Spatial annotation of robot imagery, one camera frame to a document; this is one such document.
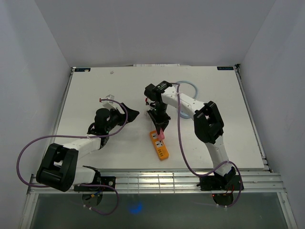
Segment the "pink square plug adapter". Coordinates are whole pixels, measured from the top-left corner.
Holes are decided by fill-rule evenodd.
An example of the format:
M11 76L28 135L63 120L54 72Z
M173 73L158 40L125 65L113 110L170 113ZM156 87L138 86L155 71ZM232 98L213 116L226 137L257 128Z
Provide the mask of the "pink square plug adapter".
M165 139L164 132L162 129L160 129L159 133L157 134L157 137L158 137L159 141L162 141Z

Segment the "orange power strip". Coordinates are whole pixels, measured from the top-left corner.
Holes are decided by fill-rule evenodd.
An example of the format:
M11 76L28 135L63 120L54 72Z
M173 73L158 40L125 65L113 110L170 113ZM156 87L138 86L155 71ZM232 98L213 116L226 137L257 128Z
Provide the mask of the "orange power strip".
M163 161L169 158L169 153L167 151L167 148L162 140L158 139L157 132L151 131L149 133L150 140L154 146L154 149L157 153L157 156L159 160Z

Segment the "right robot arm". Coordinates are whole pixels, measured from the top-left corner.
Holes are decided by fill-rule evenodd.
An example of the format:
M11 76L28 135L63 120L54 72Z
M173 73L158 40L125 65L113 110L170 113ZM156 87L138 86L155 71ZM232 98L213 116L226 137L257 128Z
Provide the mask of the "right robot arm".
M216 186L227 189L233 183L236 169L229 162L224 146L224 122L218 107L213 101L200 102L179 92L179 87L167 81L145 87L146 105L150 107L147 113L155 126L157 139L164 140L164 131L171 119L166 112L168 105L188 115L193 120L196 137L205 143L210 154Z

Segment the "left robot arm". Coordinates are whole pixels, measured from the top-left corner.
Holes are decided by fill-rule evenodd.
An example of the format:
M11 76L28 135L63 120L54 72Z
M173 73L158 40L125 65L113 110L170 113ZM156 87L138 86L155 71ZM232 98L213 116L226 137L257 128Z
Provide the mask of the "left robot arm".
M88 136L67 144L52 143L42 159L36 174L36 181L59 191L67 191L74 185L85 184L89 190L101 190L101 174L91 166L78 166L78 160L103 148L109 140L109 133L117 126L133 122L140 112L121 104L123 113L107 103L96 111L94 122L88 127Z

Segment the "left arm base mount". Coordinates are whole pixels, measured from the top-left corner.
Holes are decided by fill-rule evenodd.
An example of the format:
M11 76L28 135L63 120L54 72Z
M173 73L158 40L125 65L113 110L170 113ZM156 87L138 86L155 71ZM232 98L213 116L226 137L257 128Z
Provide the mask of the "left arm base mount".
M114 176L102 176L94 179L94 181L90 184L77 185L74 186L73 190L77 192L104 192L104 191L112 191L111 188L115 188L116 185L116 177Z

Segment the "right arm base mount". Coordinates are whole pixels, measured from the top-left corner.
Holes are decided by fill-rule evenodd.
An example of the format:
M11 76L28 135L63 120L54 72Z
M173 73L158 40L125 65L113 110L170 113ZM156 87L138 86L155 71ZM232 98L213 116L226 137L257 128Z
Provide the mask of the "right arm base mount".
M229 181L222 180L217 176L200 177L196 186L201 191L244 190L244 185L241 184L239 175L233 176Z

